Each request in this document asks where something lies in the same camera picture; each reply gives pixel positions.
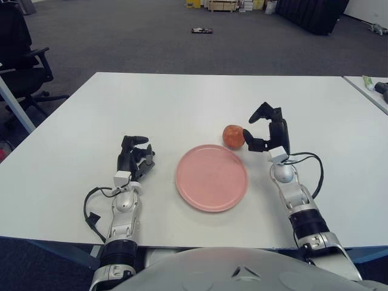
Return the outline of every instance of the plate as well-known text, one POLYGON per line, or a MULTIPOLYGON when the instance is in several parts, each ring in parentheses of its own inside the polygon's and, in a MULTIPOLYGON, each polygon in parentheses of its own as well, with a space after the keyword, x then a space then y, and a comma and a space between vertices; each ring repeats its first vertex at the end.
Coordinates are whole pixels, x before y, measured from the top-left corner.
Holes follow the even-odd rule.
POLYGON ((243 162, 220 145, 201 145, 189 150, 175 173, 179 193, 197 209, 221 212, 244 197, 248 177, 243 162))

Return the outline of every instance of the chair armrest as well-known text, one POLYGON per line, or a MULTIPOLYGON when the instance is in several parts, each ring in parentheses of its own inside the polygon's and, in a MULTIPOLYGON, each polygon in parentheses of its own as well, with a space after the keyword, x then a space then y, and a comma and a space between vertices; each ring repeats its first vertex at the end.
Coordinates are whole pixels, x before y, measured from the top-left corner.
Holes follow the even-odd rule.
POLYGON ((32 50, 32 51, 26 53, 23 57, 25 57, 25 58, 32 58, 34 56, 44 55, 44 53, 46 51, 48 51, 48 50, 49 50, 48 47, 42 48, 40 50, 32 50))
POLYGON ((46 71, 46 74, 47 74, 47 77, 48 77, 48 81, 51 81, 54 77, 53 77, 53 73, 51 71, 51 68, 50 68, 50 65, 49 63, 47 62, 46 60, 46 57, 44 55, 44 53, 49 50, 48 47, 45 47, 45 48, 42 48, 40 50, 32 50, 28 53, 26 53, 23 57, 25 58, 33 58, 35 56, 38 56, 38 58, 41 60, 41 63, 46 71))

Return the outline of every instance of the box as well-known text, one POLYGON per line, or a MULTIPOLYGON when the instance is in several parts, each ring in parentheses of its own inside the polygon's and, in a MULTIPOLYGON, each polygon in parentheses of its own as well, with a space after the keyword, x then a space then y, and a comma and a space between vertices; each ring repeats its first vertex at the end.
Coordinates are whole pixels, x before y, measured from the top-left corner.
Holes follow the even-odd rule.
POLYGON ((222 2, 209 2, 209 10, 224 10, 224 3, 222 2))
POLYGON ((201 0, 186 0, 187 8, 201 8, 201 0))
POLYGON ((236 4, 235 3, 224 3, 224 10, 235 10, 236 4))
POLYGON ((263 10, 264 0, 253 0, 253 9, 254 10, 263 10))

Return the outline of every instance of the office chair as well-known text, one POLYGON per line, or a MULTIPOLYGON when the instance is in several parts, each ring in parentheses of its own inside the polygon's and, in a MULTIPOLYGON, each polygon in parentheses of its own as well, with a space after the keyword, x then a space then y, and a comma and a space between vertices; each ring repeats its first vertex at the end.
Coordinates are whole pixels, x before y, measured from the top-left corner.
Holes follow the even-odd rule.
MULTIPOLYGON (((38 103, 66 99, 69 96, 48 97, 49 92, 46 91, 32 95, 43 83, 52 81, 53 74, 44 55, 49 48, 31 50, 31 44, 30 33, 17 5, 0 3, 0 76, 16 99, 24 98, 19 102, 23 110, 33 106, 48 117, 38 103), (43 67, 35 67, 39 64, 36 57, 43 67)), ((4 125, 9 128, 15 120, 16 117, 13 116, 4 125)))

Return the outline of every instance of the white table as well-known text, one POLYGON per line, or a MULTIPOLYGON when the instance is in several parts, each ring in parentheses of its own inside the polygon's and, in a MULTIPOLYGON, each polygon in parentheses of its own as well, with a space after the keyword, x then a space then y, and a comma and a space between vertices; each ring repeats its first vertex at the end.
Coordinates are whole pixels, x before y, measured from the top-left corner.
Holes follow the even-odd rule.
MULTIPOLYGON (((340 77, 97 73, 0 165, 0 235, 100 244, 84 222, 84 197, 112 185, 122 137, 144 135, 156 166, 141 181, 141 246, 295 248, 267 154, 246 145, 236 152, 249 189, 226 212, 193 209, 174 183, 182 155, 221 144, 228 124, 268 138, 267 122, 248 125, 263 101, 282 107, 292 152, 322 158, 325 180, 316 202, 343 245, 387 245, 388 117, 340 77)), ((318 165, 307 160, 298 170, 313 192, 318 165)), ((102 216, 103 233, 110 204, 95 195, 88 206, 102 216)))
MULTIPOLYGON (((376 91, 369 91, 365 87, 363 77, 350 77, 345 76, 344 79, 348 81, 353 87, 355 87, 361 94, 368 98, 373 104, 380 108, 386 115, 388 115, 388 104, 384 101, 382 94, 376 91)), ((378 82, 387 83, 388 78, 372 77, 373 84, 378 82)))

